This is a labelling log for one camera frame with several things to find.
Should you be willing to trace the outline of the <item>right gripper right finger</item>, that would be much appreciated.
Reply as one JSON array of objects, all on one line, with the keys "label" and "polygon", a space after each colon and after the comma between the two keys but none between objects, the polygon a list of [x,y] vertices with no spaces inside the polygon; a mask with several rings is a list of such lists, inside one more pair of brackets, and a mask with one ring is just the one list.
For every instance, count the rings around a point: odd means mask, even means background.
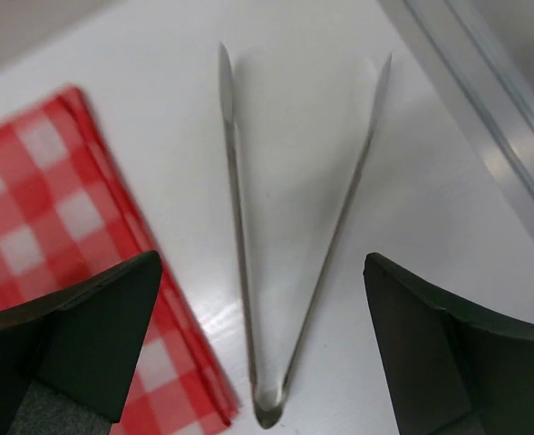
[{"label": "right gripper right finger", "polygon": [[400,433],[534,434],[534,324],[379,253],[364,285]]}]

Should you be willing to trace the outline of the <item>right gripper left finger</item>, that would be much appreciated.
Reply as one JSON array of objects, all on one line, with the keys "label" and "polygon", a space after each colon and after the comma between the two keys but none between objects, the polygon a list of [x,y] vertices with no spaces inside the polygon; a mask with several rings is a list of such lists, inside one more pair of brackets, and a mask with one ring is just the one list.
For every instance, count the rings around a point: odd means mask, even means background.
[{"label": "right gripper left finger", "polygon": [[161,280],[151,250],[0,311],[0,434],[107,434],[121,419]]}]

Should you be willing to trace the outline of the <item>metal tongs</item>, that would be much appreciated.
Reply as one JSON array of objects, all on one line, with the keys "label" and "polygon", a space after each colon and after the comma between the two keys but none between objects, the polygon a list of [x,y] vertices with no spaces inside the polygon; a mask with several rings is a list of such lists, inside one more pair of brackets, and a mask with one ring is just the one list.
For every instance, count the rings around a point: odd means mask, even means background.
[{"label": "metal tongs", "polygon": [[274,390],[274,396],[268,397],[259,391],[259,376],[257,369],[257,350],[253,329],[253,310],[251,301],[251,284],[243,212],[242,178],[238,172],[237,145],[237,114],[235,104],[235,81],[232,62],[228,49],[223,43],[218,44],[218,96],[224,132],[224,143],[228,164],[228,184],[230,189],[231,207],[236,237],[238,261],[238,276],[242,303],[243,323],[246,339],[246,354],[248,360],[249,388],[252,397],[253,412],[258,425],[264,430],[272,429],[279,423],[284,414],[291,386],[296,376],[299,359],[303,353],[304,342],[315,317],[316,307],[320,295],[325,287],[325,281],[334,261],[336,249],[347,223],[350,210],[359,188],[365,163],[367,162],[379,121],[382,118],[384,104],[387,99],[388,86],[391,78],[393,55],[388,53],[382,66],[374,88],[374,99],[369,116],[367,132],[362,148],[359,151],[354,172],[345,192],[345,198],[340,208],[334,231],[331,236],[325,257],[318,273],[316,284],[309,299],[305,316],[293,347],[293,351],[286,365],[286,370],[280,384]]}]

